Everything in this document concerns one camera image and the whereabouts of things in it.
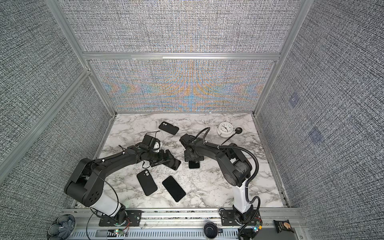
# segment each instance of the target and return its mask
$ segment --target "phone case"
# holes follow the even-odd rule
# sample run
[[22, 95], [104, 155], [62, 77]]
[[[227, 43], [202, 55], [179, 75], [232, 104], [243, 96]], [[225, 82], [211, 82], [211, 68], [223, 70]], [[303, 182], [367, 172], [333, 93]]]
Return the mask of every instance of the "phone case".
[[172, 124], [164, 121], [160, 124], [159, 129], [166, 131], [172, 135], [175, 135], [179, 131], [178, 127], [173, 126]]
[[167, 179], [163, 181], [163, 185], [176, 202], [185, 196], [185, 191], [172, 176], [167, 177]]
[[147, 169], [137, 174], [137, 179], [139, 180], [145, 196], [149, 196], [157, 191], [156, 183], [153, 181], [153, 178]]

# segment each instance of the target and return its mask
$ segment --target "clock face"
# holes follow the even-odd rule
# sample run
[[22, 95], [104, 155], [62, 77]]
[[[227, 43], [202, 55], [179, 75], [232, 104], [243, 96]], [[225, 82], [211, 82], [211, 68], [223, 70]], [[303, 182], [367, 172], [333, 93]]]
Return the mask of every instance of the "clock face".
[[222, 132], [232, 132], [233, 131], [232, 125], [230, 123], [227, 123], [227, 122], [221, 123], [219, 126], [219, 129]]

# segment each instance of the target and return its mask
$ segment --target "black pouch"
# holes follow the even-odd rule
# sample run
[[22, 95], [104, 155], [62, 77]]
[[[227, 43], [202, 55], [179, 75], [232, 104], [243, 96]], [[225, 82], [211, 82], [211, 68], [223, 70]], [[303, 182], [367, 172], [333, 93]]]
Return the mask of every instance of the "black pouch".
[[273, 220], [273, 222], [275, 223], [277, 233], [280, 233], [281, 231], [294, 232], [292, 227], [291, 227], [291, 224], [289, 223], [289, 220], [287, 220], [287, 221]]

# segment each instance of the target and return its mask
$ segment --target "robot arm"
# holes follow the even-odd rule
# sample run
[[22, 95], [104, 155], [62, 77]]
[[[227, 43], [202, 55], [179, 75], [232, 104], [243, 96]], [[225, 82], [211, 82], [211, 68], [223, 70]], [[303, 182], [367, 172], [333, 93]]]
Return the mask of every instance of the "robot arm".
[[104, 213], [116, 224], [124, 223], [125, 206], [103, 193], [104, 179], [111, 173], [148, 160], [151, 167], [163, 164], [177, 170], [180, 161], [175, 159], [169, 150], [159, 150], [160, 141], [145, 135], [142, 142], [130, 146], [123, 151], [103, 159], [80, 160], [69, 178], [64, 193], [86, 207], [92, 207]]
[[[183, 135], [180, 142], [185, 148], [184, 156], [186, 161], [198, 162], [204, 159], [203, 156], [206, 156], [218, 162], [224, 178], [232, 185], [234, 218], [238, 223], [246, 224], [255, 213], [252, 205], [253, 201], [248, 199], [248, 183], [257, 174], [257, 162], [255, 162], [255, 172], [251, 176], [252, 166], [242, 152], [242, 150], [246, 151], [246, 149], [237, 147], [234, 143], [228, 146], [217, 145], [188, 134]], [[231, 163], [230, 159], [236, 159], [236, 161]]]
[[244, 180], [250, 177], [251, 164], [239, 149], [214, 149], [204, 145], [201, 138], [185, 134], [180, 138], [185, 147], [184, 155], [188, 161], [200, 161], [201, 156], [215, 159], [223, 173], [224, 178], [232, 186], [241, 187]]

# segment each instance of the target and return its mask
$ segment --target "phone screen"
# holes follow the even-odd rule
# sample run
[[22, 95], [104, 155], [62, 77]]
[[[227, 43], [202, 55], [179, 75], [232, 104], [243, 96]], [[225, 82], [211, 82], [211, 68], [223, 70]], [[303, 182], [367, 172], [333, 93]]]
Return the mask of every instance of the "phone screen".
[[185, 191], [172, 176], [167, 177], [167, 179], [163, 181], [163, 185], [176, 202], [185, 196]]

